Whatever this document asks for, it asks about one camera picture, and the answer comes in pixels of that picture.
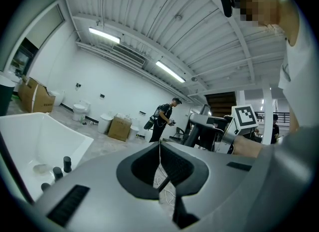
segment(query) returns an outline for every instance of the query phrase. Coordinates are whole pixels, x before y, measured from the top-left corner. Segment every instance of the staircase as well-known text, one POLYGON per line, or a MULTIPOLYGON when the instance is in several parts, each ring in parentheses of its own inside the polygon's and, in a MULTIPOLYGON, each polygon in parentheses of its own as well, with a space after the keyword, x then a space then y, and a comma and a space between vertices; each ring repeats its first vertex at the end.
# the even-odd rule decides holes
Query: staircase
POLYGON ((209 94, 205 97, 212 115, 215 117, 230 115, 231 107, 237 105, 235 92, 209 94))

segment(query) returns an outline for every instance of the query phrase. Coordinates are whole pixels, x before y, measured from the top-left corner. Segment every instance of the white toilet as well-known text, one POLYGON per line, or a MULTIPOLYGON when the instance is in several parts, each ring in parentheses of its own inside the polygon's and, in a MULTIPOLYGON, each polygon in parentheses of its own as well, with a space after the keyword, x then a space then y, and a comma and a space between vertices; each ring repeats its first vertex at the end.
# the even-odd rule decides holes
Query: white toilet
POLYGON ((85 117, 85 114, 88 113, 91 103, 87 101, 79 101, 73 105, 73 120, 80 121, 82 116, 85 117))
POLYGON ((53 106, 59 106, 64 98, 64 91, 63 90, 54 90, 49 91, 50 96, 55 96, 53 106))

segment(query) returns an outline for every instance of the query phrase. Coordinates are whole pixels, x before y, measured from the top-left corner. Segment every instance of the pipe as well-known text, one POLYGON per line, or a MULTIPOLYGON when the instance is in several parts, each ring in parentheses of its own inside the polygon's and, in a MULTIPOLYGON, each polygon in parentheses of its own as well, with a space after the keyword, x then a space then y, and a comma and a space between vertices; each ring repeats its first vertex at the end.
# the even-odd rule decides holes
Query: pipe
POLYGON ((97 48, 97 47, 94 47, 92 45, 89 45, 89 44, 85 44, 85 43, 81 43, 81 42, 76 42, 76 44, 80 47, 83 47, 83 48, 88 48, 88 49, 91 49, 91 50, 95 50, 96 52, 102 54, 102 55, 105 55, 105 56, 108 56, 114 60, 116 60, 117 62, 133 69, 134 71, 137 71, 139 73, 141 73, 143 76, 147 77, 148 79, 154 81, 155 83, 159 84, 161 87, 165 88, 166 90, 170 91, 171 93, 173 94, 176 94, 180 97, 182 97, 183 99, 185 100, 188 100, 188 101, 191 101, 192 100, 190 98, 188 98, 187 96, 183 95, 182 93, 178 92, 177 90, 175 89, 171 89, 171 87, 169 86, 166 86, 160 79, 148 74, 146 71, 144 71, 143 69, 139 68, 138 66, 134 65, 134 64, 131 64, 123 59, 121 59, 120 57, 117 57, 109 52, 105 52, 104 50, 100 49, 100 48, 97 48))
POLYGON ((212 94, 212 93, 214 93, 214 91, 219 91, 219 90, 224 90, 224 92, 226 90, 235 91, 235 89, 237 89, 237 88, 240 88, 238 90, 242 90, 242 87, 247 87, 247 86, 256 86, 256 83, 239 85, 239 86, 235 86, 235 87, 223 87, 223 88, 219 88, 219 89, 208 89, 208 90, 205 90, 205 91, 202 91, 202 92, 198 92, 196 94, 189 94, 188 97, 192 97, 192 96, 199 95, 199 94, 212 94))
POLYGON ((74 21, 74 18, 73 18, 72 12, 71 12, 69 0, 65 0, 65 3, 66 3, 66 6, 67 6, 67 8, 68 8, 68 11, 69 11, 69 13, 70 13, 70 17, 71 17, 73 26, 74 26, 74 28, 75 28, 75 30, 76 30, 76 33, 78 34, 80 40, 82 40, 82 38, 81 38, 81 36, 80 36, 80 33, 79 33, 79 29, 78 29, 78 27, 76 26, 76 23, 75 23, 75 21, 74 21))

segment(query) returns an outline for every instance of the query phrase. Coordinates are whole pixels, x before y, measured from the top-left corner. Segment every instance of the air conditioner vent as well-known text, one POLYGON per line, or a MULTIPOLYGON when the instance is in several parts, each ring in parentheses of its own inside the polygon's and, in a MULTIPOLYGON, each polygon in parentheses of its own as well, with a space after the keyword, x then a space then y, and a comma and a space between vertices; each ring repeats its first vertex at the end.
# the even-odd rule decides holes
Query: air conditioner vent
POLYGON ((126 58, 129 58, 139 67, 142 67, 146 60, 143 56, 135 53, 134 51, 122 45, 113 45, 113 51, 125 56, 126 58))

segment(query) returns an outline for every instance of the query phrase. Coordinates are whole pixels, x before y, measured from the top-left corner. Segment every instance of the white ceiling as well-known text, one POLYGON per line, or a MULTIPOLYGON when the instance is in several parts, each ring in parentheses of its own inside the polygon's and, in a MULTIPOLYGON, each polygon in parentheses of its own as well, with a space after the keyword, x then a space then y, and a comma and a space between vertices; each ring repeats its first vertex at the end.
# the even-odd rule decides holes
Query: white ceiling
POLYGON ((82 43, 104 50, 113 45, 91 34, 89 27, 120 37, 121 44, 147 58, 145 72, 183 97, 231 86, 243 85, 244 89, 263 76, 272 84, 279 81, 286 49, 284 36, 264 28, 246 27, 238 16, 226 18, 220 0, 67 0, 67 3, 82 43), (155 66, 159 59, 186 82, 178 82, 155 66), (193 82, 190 79, 193 76, 198 81, 193 82))

